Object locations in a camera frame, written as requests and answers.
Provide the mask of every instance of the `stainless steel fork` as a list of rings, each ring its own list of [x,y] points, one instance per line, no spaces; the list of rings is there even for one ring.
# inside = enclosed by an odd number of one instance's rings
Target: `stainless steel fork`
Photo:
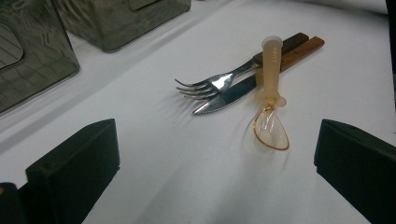
[[[297,48],[308,39],[309,37],[302,33],[289,37],[283,41],[282,55]],[[193,100],[210,100],[222,91],[229,89],[237,77],[261,66],[262,53],[260,52],[231,72],[215,75],[193,84],[185,84],[177,79],[175,79],[175,81],[184,87],[177,87],[177,89],[180,93],[184,94],[185,97]]]

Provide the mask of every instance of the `black plastic block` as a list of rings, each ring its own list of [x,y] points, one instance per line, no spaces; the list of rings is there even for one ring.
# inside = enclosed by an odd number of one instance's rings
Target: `black plastic block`
[[[0,183],[0,223],[27,224],[20,195],[12,183]]]
[[[372,223],[396,223],[396,147],[354,126],[324,119],[317,172]]]
[[[26,169],[56,223],[81,223],[119,170],[114,119],[91,124]]]

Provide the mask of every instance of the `plastic spoon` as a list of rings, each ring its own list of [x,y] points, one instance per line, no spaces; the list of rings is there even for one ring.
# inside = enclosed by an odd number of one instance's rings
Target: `plastic spoon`
[[[263,102],[264,107],[253,125],[256,138],[263,145],[277,150],[286,150],[290,145],[285,129],[276,115],[276,105],[286,104],[285,98],[277,91],[282,44],[282,39],[277,36],[269,36],[262,41],[264,89],[260,89],[255,96]]]

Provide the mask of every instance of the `fork handle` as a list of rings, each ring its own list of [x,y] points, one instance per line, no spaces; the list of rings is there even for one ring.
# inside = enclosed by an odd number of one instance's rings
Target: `fork handle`
[[[309,40],[308,35],[305,35],[303,33],[298,33],[297,35],[293,35],[287,38],[286,40],[283,41],[282,56],[292,51],[293,49],[299,47],[301,44],[303,44],[308,40]],[[251,60],[256,64],[262,65],[262,52],[254,55]]]

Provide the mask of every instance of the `plastic container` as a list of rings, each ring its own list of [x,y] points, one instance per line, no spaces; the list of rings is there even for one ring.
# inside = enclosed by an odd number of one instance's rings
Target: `plastic container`
[[[0,62],[0,112],[78,71],[52,1],[0,1]]]
[[[191,0],[54,0],[66,30],[114,52],[190,10]]]

